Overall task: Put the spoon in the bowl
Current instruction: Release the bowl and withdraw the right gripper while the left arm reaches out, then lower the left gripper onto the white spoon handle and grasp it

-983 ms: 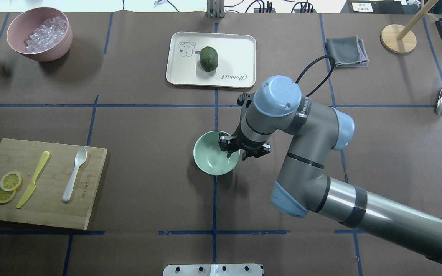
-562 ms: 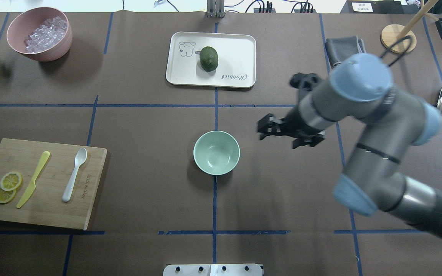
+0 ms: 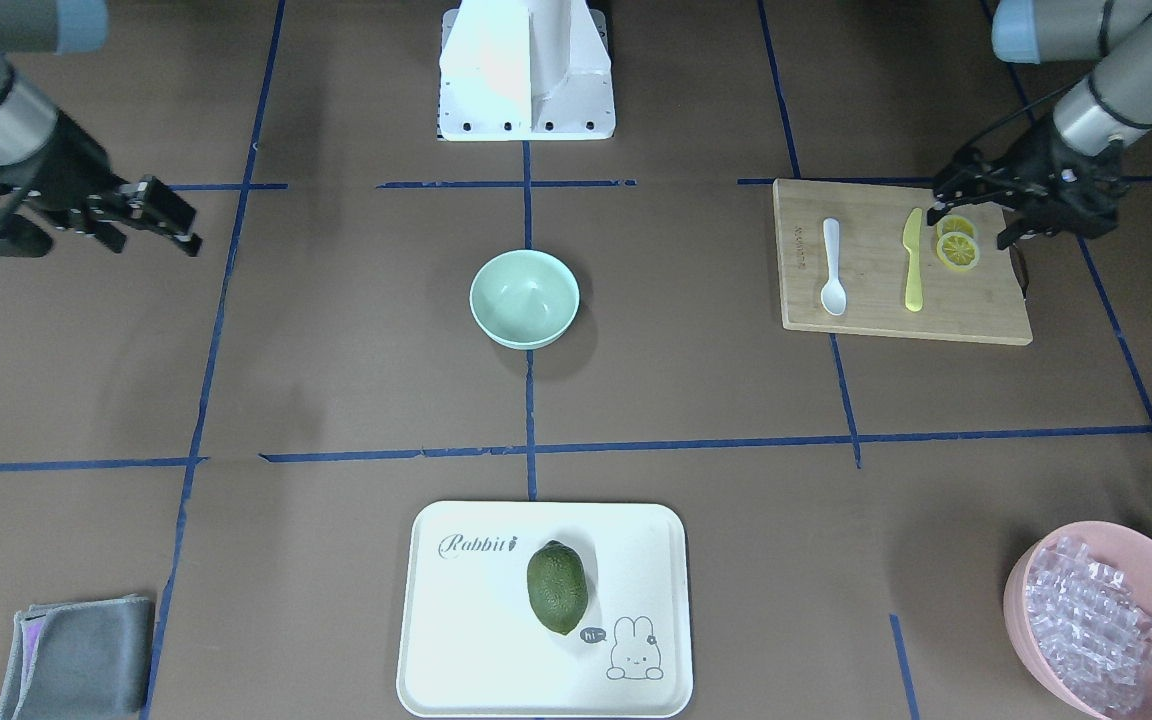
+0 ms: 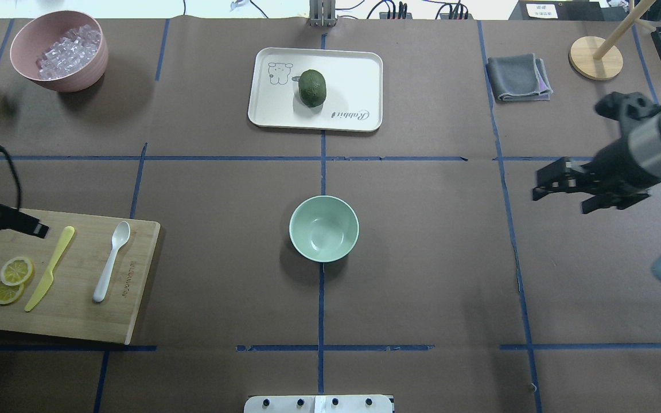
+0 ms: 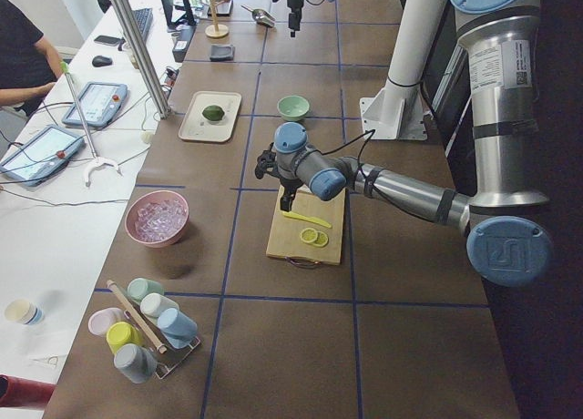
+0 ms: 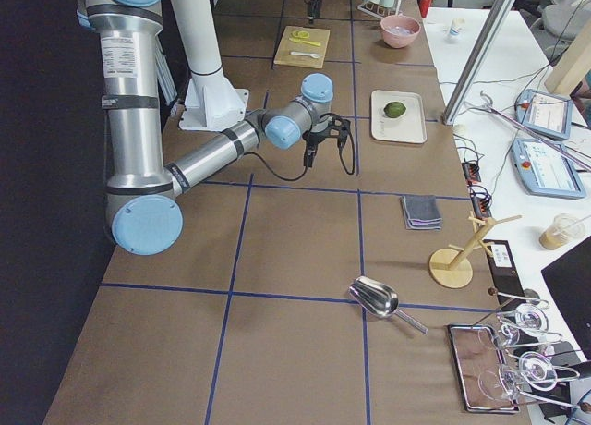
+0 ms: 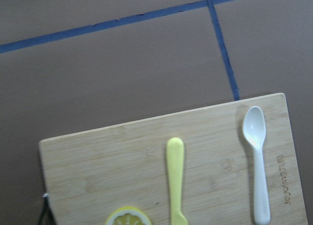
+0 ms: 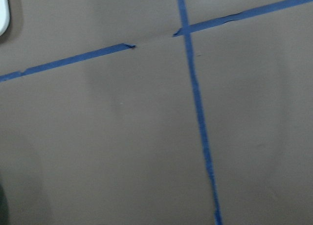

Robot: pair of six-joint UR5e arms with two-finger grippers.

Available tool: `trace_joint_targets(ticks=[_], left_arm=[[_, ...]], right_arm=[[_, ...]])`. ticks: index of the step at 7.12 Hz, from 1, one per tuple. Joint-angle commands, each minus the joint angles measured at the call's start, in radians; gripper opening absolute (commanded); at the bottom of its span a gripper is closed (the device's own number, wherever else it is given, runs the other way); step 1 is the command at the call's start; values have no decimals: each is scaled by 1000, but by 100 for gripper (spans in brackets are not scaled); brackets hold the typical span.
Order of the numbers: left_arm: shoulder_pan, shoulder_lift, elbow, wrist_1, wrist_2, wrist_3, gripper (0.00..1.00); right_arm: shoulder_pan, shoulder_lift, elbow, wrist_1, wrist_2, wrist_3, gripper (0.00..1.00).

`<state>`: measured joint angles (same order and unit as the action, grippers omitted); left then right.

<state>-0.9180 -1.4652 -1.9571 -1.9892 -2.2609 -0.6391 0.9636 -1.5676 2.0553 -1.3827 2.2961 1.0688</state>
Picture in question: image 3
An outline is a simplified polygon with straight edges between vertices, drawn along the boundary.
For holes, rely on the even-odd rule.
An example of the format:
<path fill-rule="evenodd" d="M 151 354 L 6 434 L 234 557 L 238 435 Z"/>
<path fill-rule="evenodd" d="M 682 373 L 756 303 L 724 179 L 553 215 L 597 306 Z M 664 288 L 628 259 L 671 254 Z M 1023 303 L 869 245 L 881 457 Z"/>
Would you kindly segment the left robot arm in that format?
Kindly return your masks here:
<path fill-rule="evenodd" d="M 1152 1 L 1001 1 L 991 41 L 1006 63 L 1092 68 L 1053 91 L 1052 108 L 1005 154 L 987 158 L 967 141 L 934 177 L 925 222 L 995 202 L 1015 214 L 998 249 L 1037 234 L 1094 240 L 1114 232 L 1123 156 L 1152 131 Z"/>

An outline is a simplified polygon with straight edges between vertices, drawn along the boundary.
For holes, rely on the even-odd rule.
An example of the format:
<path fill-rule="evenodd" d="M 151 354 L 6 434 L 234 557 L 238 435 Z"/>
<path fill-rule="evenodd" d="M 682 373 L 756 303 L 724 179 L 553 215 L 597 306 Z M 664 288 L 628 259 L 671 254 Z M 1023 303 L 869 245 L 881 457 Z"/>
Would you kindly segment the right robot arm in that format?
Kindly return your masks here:
<path fill-rule="evenodd" d="M 131 228 L 200 251 L 195 209 L 156 176 L 120 177 L 101 143 L 10 61 L 92 53 L 108 31 L 104 1 L 0 1 L 0 258 L 44 258 L 52 232 L 120 252 Z"/>

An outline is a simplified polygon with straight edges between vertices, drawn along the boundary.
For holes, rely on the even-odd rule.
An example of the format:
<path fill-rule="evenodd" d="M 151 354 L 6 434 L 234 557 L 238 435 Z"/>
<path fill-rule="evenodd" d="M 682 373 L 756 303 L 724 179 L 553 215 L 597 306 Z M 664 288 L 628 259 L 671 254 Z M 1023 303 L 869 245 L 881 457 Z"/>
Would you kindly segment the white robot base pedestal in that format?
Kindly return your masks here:
<path fill-rule="evenodd" d="M 608 1 L 462 1 L 444 13 L 435 132 L 450 142 L 607 141 Z"/>

